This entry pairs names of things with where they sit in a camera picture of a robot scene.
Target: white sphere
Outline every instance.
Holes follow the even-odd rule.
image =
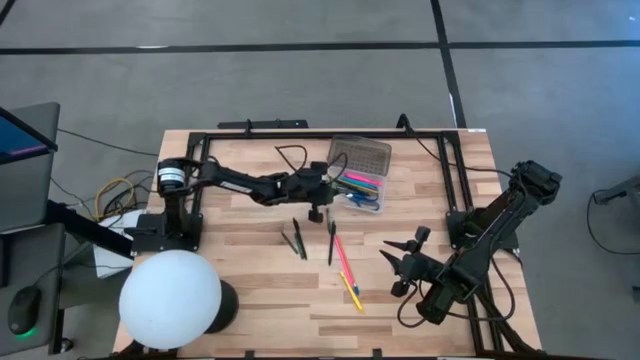
[[[142,345],[173,349],[202,335],[220,308],[220,278],[202,256],[156,254],[137,266],[120,293],[120,319]]]

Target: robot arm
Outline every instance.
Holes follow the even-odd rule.
[[[309,168],[302,168],[292,174],[283,172],[254,177],[223,167],[217,161],[170,158],[158,164],[158,194],[165,200],[167,224],[184,224],[186,196],[209,186],[245,194],[264,206],[310,203],[312,209],[309,220],[322,222],[318,206],[331,204],[333,197],[338,194],[331,183],[323,179],[327,168],[327,163],[312,162]],[[186,185],[187,176],[196,171],[198,175],[195,181]]]
[[[540,205],[553,202],[562,179],[533,161],[518,163],[511,174],[509,188],[488,207],[475,209],[462,221],[449,224],[452,243],[463,246],[444,264],[420,253],[429,234],[424,227],[418,229],[416,241],[386,242],[410,252],[402,260],[381,250],[400,276],[391,290],[394,296],[406,295],[409,285],[420,280],[432,284],[424,299],[416,304],[427,321],[442,323],[454,301],[464,303],[482,287],[493,254],[527,216]]]

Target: floor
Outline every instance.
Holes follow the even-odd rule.
[[[535,159],[564,176],[556,202],[518,230],[544,348],[638,358],[640,304],[631,286],[640,284],[640,260],[596,247],[585,210],[592,191],[640,173],[640,42],[633,41],[640,40],[640,3],[439,5],[451,43],[442,53],[409,46],[445,41],[429,0],[20,0],[0,26],[0,49],[13,49],[0,50],[0,104],[10,109],[57,101],[61,128],[150,152],[158,150],[165,129],[215,128],[246,118],[303,118],[316,128],[389,127],[405,112],[416,127],[486,128],[499,168]],[[198,47],[372,41],[405,45],[286,52]],[[488,42],[510,42],[510,48],[491,49]],[[195,47],[190,53],[115,54],[120,47],[168,45]],[[85,55],[20,50],[72,47],[115,49]],[[443,63],[442,55],[451,62]],[[154,166],[153,158],[66,134],[58,139],[53,176],[81,197],[113,177]],[[53,188],[51,197],[74,202]],[[640,249],[640,225],[627,201],[595,207],[592,215],[594,232],[609,247]],[[52,358],[110,351],[118,322],[112,288],[103,301],[69,314],[65,335],[77,348]],[[42,354],[36,349],[7,358]]]

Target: yellow pencil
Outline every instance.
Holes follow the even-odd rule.
[[[362,307],[362,304],[360,304],[360,300],[358,300],[356,293],[353,292],[351,285],[349,285],[349,282],[347,281],[347,277],[344,275],[344,272],[340,271],[340,276],[342,276],[342,280],[344,280],[344,285],[347,287],[347,290],[349,290],[349,294],[351,294],[351,299],[353,299],[353,303],[356,304],[356,307],[360,312],[364,312],[364,308]]]

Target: wooden tabletop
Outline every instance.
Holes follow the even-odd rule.
[[[184,156],[189,132],[167,131],[160,158]],[[460,139],[467,166],[495,167],[486,132],[460,130]],[[439,326],[424,323],[414,329],[404,328],[396,320],[402,299],[389,293],[396,279],[378,250],[384,249],[396,256],[401,256],[401,252],[382,241],[413,239],[416,228],[424,225],[432,232],[422,248],[423,253],[444,261],[451,255],[451,249],[444,220],[448,205],[440,163],[415,140],[384,142],[393,149],[384,211],[374,215],[335,204],[331,207],[337,233],[343,240],[361,290],[365,312],[359,313],[351,301],[339,275],[337,254],[334,253],[333,264],[327,265],[326,224],[307,220],[308,204],[262,207],[246,195],[207,188],[202,200],[205,226],[198,253],[213,264],[222,279],[236,288],[240,310],[229,328],[200,337],[181,348],[179,356],[244,356],[245,350],[255,350],[256,356],[273,357],[370,356],[374,348],[381,348],[387,356],[474,354],[466,320],[447,317]],[[438,153],[435,141],[423,140],[423,143]],[[223,166],[258,176],[290,171],[274,150],[274,146],[285,144],[304,145],[310,160],[325,160],[330,141],[214,140],[211,154]],[[285,151],[294,166],[301,165],[299,150]],[[457,172],[452,171],[452,175],[460,193]],[[495,173],[468,171],[468,177],[476,206],[488,205],[501,193]],[[463,204],[460,194],[458,204]],[[163,210],[157,194],[151,195],[149,209]],[[307,261],[300,260],[280,236],[284,230],[293,238],[292,217],[300,222]],[[136,263],[149,255],[138,257]],[[509,323],[523,340],[539,347],[522,269],[504,252],[496,253],[496,261],[516,295],[517,310]],[[506,313],[509,296],[493,269],[490,280],[496,304]],[[484,314],[480,305],[479,309],[480,314]],[[452,311],[466,314],[466,307],[456,304]],[[412,304],[405,307],[403,319],[407,322],[420,319]],[[483,337],[490,348],[486,324],[483,324]],[[121,324],[114,350],[124,348],[130,341]]]

